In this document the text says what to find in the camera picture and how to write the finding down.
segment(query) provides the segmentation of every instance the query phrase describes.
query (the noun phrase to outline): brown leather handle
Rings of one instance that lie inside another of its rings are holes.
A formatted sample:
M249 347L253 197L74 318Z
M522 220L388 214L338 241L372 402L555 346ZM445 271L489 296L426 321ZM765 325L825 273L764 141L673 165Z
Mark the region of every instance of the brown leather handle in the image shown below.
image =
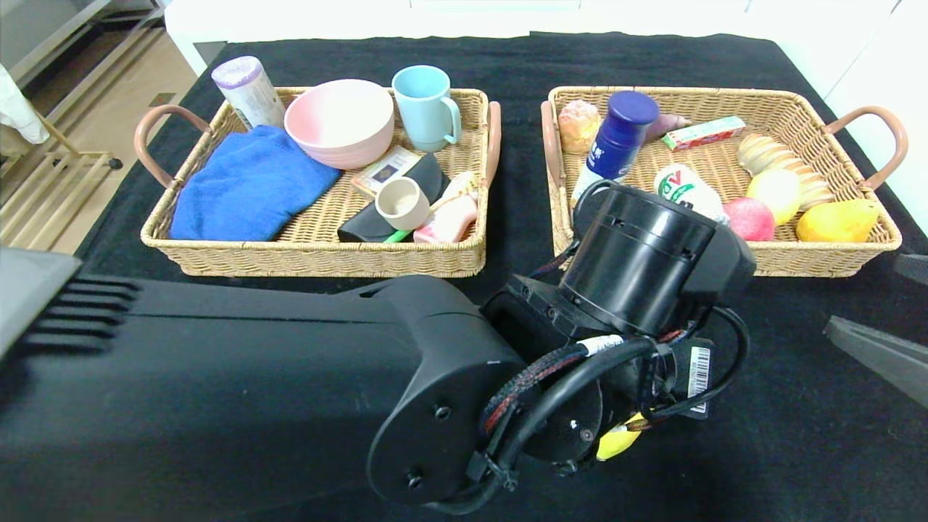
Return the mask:
M489 188L499 167L499 148L503 140L503 108L498 101L490 102L490 142L486 146L486 186Z
M550 101L541 103L541 136L545 141L545 164L548 166L548 178L556 188L564 185L564 173L561 166L561 138L554 130L554 110Z
M889 127L889 130L893 132L893 137L896 139L896 152L893 153L893 157L890 158L889 163L878 170L876 174L868 177L862 184L864 187L876 189L883 184L889 175L893 174L893 171L902 163L902 160L906 159L906 154L909 152L909 134L906 133L906 127L902 126L902 122L896 118L896 115L883 107L869 105L855 111L850 111L844 118L835 121L833 124L825 125L824 131L827 134L834 134L843 129L845 125L853 122L864 114L876 114L879 116L886 126Z
M187 121L194 124L204 134L211 134L213 132L210 125L201 120L199 116L179 105L159 105L151 111L148 111L145 116L142 116L142 120L138 122L138 126L135 128L135 155L138 156L138 161L145 165L145 168L148 169L151 175L155 176L155 179L166 189L171 186L174 177L165 172L164 169L158 165L158 162L151 157L151 154L148 153L148 134L151 132L151 127L153 127L163 115L170 113L184 116L187 118Z

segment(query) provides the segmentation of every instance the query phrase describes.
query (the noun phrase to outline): black cable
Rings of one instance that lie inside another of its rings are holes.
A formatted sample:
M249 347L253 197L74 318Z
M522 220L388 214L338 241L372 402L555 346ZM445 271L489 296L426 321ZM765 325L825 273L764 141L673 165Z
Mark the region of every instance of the black cable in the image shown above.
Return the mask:
M558 254L554 259L551 259L541 267L536 268L531 274L529 274L529 278L538 279L541 276L554 271L557 267L563 265L564 262L567 261L568 257L576 253L577 248L580 247L580 240L582 239L577 234L576 222L577 217L580 216L580 211L583 209L584 204L586 203L586 198L589 197L589 195L593 192L596 192L605 187L609 187L613 183L615 183L615 181L612 181L611 179L600 179L599 181L596 181L587 187L583 193L580 194L580 197L577 198L577 204L574 205L574 210L571 212L571 229L574 232L574 239L571 241L571 244L568 245L567 248L565 248L564 251Z
M721 380L719 380L715 386L686 400L681 400L673 406L668 406L666 408L653 411L647 400L641 400L640 404L638 405L638 409L641 411L641 415L644 416L644 418L648 419L649 421L656 421L699 406L707 400L710 400L716 395L722 393L722 391L724 391L725 388L727 388L728 385L730 385L734 380L735 375L741 371L741 367L744 365L744 361L747 360L748 354L751 352L751 335L748 333L747 325L744 324L744 321L741 319L741 317L739 317L739 315L732 311L730 308L713 307L711 312L731 325L732 329L735 331L735 335L738 336L738 351L735 353L734 362L731 363L728 371L725 372Z
M519 372L515 377L509 379L509 381L490 398L483 408L479 424L482 434L489 435L490 432L493 431L493 426L496 425L499 417L506 413L505 411L497 411L497 409L507 398L509 398L510 401L518 398L526 391L532 389L532 387L537 385L542 379L549 376L549 369L562 364L565 360L585 357L586 353L586 346L578 343L562 346L554 351L548 352L530 364L525 370ZM488 426L488 421L490 421L491 417L494 415L496 418L490 423L491 425Z
M538 403L529 410L524 420L514 428L512 435L504 438L496 457L496 466L502 473L493 473L483 483L483 487L468 491L454 500L429 502L426 506L450 515L466 515L482 508L501 487L511 486L505 483L513 480L511 473L525 443L535 434L538 426L545 422L557 408L576 395L584 386L599 379L609 370L629 360L649 356L656 351L654 341L651 339L630 339L582 362L549 388Z

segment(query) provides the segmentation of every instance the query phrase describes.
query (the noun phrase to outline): barcode label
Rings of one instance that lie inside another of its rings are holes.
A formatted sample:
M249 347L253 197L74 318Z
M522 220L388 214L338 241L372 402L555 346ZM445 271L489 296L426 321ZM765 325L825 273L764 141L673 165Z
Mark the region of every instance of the barcode label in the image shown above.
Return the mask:
M709 387L709 360L712 352L704 346L694 346L690 351L690 386L687 398L701 394ZM705 413L705 403L693 406L690 411Z

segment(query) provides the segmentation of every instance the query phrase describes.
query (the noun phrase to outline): blue bottle cap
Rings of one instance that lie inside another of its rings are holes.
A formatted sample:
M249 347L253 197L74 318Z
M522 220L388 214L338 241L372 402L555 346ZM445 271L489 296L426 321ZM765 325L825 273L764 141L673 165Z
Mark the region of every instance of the blue bottle cap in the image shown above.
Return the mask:
M609 113L601 131L614 142L637 146L644 139L648 125L661 109L650 96L637 91L619 91L609 97Z

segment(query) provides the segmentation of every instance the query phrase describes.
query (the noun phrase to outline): table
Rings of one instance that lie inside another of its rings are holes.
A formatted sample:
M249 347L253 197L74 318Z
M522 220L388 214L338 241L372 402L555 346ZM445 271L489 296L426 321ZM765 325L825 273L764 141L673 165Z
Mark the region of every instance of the table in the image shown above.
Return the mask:
M340 77L388 85L420 62L448 71L455 86L477 87L503 107L503 147L490 193L487 266L452 282L475 302L511 272L525 274L552 255L541 141L541 101L556 85L688 85L785 89L834 119L812 87L769 41L729 35L638 37L618 33L536 33L480 38L302 40L230 45L218 58L253 54L276 85ZM182 104L200 116L222 96L200 77ZM175 171L198 137L170 120L150 149ZM865 174L870 165L845 131L838 136ZM190 278L138 239L161 186L136 165L78 255L90 272L163 281L338 292L369 280ZM928 241L888 189L877 191L902 229L904 251ZM734 304L755 341L741 378L705 423L668 422L628 454L581 476L558 478L522 464L523 481L470 520L912 520L928 514L928 411L831 345L821 331L838 315L928 344L928 288L892 270L882 254L855 277L757 279ZM291 506L284 520L442 520L385 502L371 491Z

